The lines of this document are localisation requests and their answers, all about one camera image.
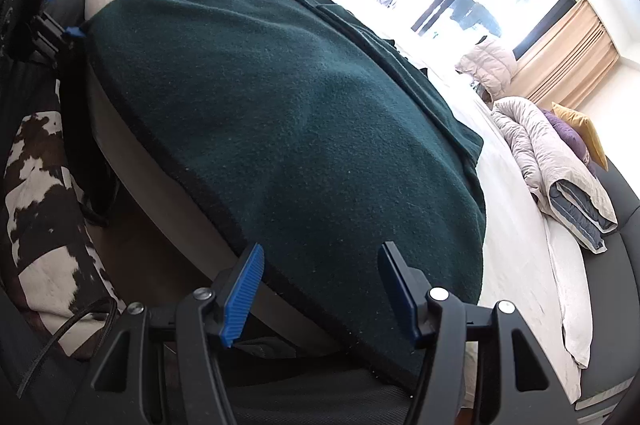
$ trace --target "dark gray blanket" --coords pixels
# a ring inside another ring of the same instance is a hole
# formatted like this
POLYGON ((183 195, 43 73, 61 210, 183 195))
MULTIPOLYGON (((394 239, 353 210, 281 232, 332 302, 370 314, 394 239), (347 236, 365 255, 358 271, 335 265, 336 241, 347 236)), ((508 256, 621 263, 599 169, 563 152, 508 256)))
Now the dark gray blanket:
POLYGON ((330 0, 116 0, 90 63, 136 137, 266 283, 407 385, 419 354, 376 270, 393 240, 464 301, 482 281, 482 139, 330 0))

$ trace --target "black cable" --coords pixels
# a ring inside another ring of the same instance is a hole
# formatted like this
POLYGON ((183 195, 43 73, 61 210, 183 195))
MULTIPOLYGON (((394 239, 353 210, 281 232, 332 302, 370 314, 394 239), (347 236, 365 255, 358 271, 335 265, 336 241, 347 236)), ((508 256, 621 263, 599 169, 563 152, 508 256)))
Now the black cable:
POLYGON ((78 206, 80 207, 82 217, 84 217, 90 225, 94 225, 95 227, 108 227, 109 219, 107 219, 106 217, 102 217, 100 214, 96 214, 91 208, 89 208, 87 202, 87 194, 82 196, 82 201, 78 201, 78 206))
POLYGON ((102 333, 100 335, 100 339, 98 341, 98 345, 95 350, 97 351, 100 348, 100 346, 104 343, 104 340, 107 338, 107 334, 111 331, 115 317, 118 313, 118 306, 117 306, 116 300, 113 299, 113 297, 109 297, 109 296, 103 297, 101 299, 98 299, 92 302, 91 304, 89 304, 84 309, 80 310, 78 313, 73 315, 68 321, 66 321, 64 324, 60 326, 58 331, 56 331, 53 334, 53 336, 49 339, 49 342, 47 342, 47 344, 40 350, 38 355, 34 358, 27 372, 24 373, 24 376, 22 377, 22 381, 20 382, 20 387, 18 387, 18 391, 16 392, 16 396, 18 398, 21 398, 22 395, 24 394, 24 391, 27 389, 31 379, 33 378, 33 373, 36 372, 37 368, 40 366, 42 361, 47 356, 47 353, 51 350, 51 347, 57 341, 59 341, 59 339, 62 338, 62 336, 69 329, 71 329, 73 325, 75 325, 75 323, 80 321, 84 316, 88 315, 89 313, 92 313, 96 309, 103 307, 106 303, 109 303, 109 314, 107 315, 107 318, 104 322, 104 326, 102 326, 102 333))

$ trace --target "beige curtain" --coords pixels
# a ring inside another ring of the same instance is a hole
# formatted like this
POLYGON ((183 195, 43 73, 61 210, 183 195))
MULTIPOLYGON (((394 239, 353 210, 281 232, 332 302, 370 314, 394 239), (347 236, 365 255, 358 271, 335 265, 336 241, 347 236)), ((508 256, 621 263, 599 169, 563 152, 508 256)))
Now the beige curtain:
POLYGON ((552 101, 576 108, 619 58, 591 5, 580 0, 520 58, 507 92, 541 108, 552 101))

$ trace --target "cow print blanket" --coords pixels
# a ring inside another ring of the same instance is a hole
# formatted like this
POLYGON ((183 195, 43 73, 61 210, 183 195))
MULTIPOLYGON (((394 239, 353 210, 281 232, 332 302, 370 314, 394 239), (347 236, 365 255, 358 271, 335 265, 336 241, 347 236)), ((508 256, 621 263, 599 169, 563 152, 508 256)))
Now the cow print blanket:
MULTIPOLYGON (((101 297, 114 297, 118 309, 124 309, 78 207, 63 146, 59 87, 58 80, 44 80, 33 95, 2 182, 2 282, 44 341, 101 297)), ((90 354, 105 316, 90 313, 73 326, 60 340, 64 352, 76 357, 90 354)))

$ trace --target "folded duvet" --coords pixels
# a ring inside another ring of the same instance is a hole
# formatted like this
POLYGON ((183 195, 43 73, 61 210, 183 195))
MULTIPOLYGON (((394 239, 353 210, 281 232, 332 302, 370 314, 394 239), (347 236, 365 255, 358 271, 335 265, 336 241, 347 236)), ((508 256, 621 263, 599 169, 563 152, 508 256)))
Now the folded duvet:
POLYGON ((542 111, 526 98, 510 96, 494 103, 492 118, 540 211, 567 227, 584 248, 606 251, 603 234, 618 224, 609 196, 542 111))

